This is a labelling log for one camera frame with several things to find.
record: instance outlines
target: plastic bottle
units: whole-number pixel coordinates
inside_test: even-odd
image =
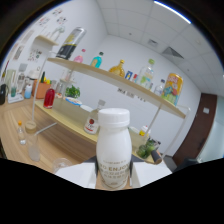
[[[25,75],[24,75],[23,72],[20,72],[18,74],[18,81],[17,81],[17,90],[18,90],[18,93],[21,93],[23,91],[24,82],[25,82]]]
[[[139,135],[144,136],[147,130],[148,130],[147,125],[142,126],[142,127],[141,127],[141,130],[139,131]],[[151,130],[148,131],[148,133],[147,133],[147,137],[149,137],[149,134],[150,134],[150,133],[151,133]]]
[[[47,109],[51,109],[54,103],[54,97],[55,97],[55,90],[51,86],[45,94],[43,106]]]
[[[36,135],[37,126],[34,121],[27,121],[25,125],[28,154],[29,157],[34,161],[40,160],[40,149],[38,146],[38,135]]]
[[[80,55],[78,55],[78,56],[76,56],[75,58],[74,58],[74,61],[75,62],[78,62],[78,63],[82,63],[83,62],[83,54],[85,53],[85,49],[82,49],[82,52],[81,52],[81,54]]]
[[[93,67],[99,68],[102,63],[102,56],[103,56],[103,52],[100,52],[98,56],[93,58],[90,65]]]
[[[25,137],[25,131],[22,127],[22,121],[18,121],[18,129],[17,129],[17,133],[18,133],[18,137],[19,137],[19,142],[21,145],[25,145],[26,144],[26,137]]]
[[[2,73],[1,82],[4,82],[4,79],[5,79],[5,76],[6,76],[6,69],[7,69],[8,63],[9,63],[9,60],[8,60],[8,62],[6,64],[6,66],[5,66],[5,69],[4,69],[3,73]]]
[[[32,85],[29,84],[29,85],[26,86],[25,93],[24,93],[24,98],[30,99],[31,92],[32,92]]]
[[[165,85],[165,80],[161,79],[160,84],[158,86],[156,86],[154,93],[158,96],[161,96],[162,92],[163,92],[164,85]]]
[[[115,75],[121,76],[121,77],[125,77],[125,72],[123,69],[123,64],[124,64],[124,60],[120,60],[120,63],[116,66],[113,66],[112,68],[110,68],[109,72],[114,73]]]
[[[143,66],[137,76],[136,83],[146,89],[149,89],[150,83],[154,77],[153,65],[155,61],[153,59],[149,59],[148,65]]]
[[[127,183],[132,155],[129,123],[130,112],[126,109],[99,111],[100,131],[96,157],[102,185],[108,190],[120,190]]]
[[[105,105],[105,101],[99,100],[97,109],[92,110],[89,114],[89,117],[86,120],[86,123],[84,125],[84,131],[89,134],[96,134],[99,128],[98,123],[98,112],[102,109],[102,107]]]

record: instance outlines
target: ceiling light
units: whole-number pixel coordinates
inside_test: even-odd
[[[154,1],[156,4],[158,5],[161,5],[163,6],[164,8],[166,9],[169,9],[171,12],[175,13],[176,15],[180,16],[183,20],[185,20],[187,23],[191,24],[191,21],[189,21],[188,19],[186,19],[184,16],[182,16],[179,12],[175,11],[174,9],[171,9],[170,7],[160,3],[160,2],[157,2],[157,1]]]

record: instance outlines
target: bottle label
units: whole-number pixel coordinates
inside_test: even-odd
[[[88,117],[86,124],[84,126],[84,130],[90,134],[96,134],[98,127],[99,127],[98,121],[91,117]]]
[[[109,189],[124,187],[129,175],[130,162],[126,160],[118,162],[99,161],[99,170],[103,184]]]

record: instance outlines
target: juice bottle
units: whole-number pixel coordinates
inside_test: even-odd
[[[44,107],[47,109],[51,109],[54,103],[54,97],[55,97],[55,90],[50,87],[50,89],[47,90],[44,98]]]
[[[124,78],[125,72],[123,69],[123,64],[124,64],[124,60],[120,60],[120,63],[117,66],[113,66],[112,68],[110,68],[109,72],[112,72],[115,75],[118,75]]]
[[[93,67],[99,68],[102,63],[102,56],[103,56],[103,52],[100,52],[99,56],[96,56],[93,58],[90,65]]]

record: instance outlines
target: bottle cap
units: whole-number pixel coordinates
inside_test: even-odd
[[[103,100],[99,100],[99,102],[98,102],[98,104],[99,104],[99,105],[101,105],[101,106],[104,106],[104,105],[105,105],[105,103],[106,103],[106,102],[105,102],[105,101],[103,101]]]
[[[126,127],[130,123],[130,112],[127,109],[107,108],[98,113],[99,125],[107,128]]]
[[[149,63],[150,63],[151,65],[154,65],[154,64],[155,64],[155,61],[154,61],[153,59],[149,59]]]
[[[35,134],[37,131],[37,125],[34,121],[27,121],[25,124],[25,130],[28,134]]]

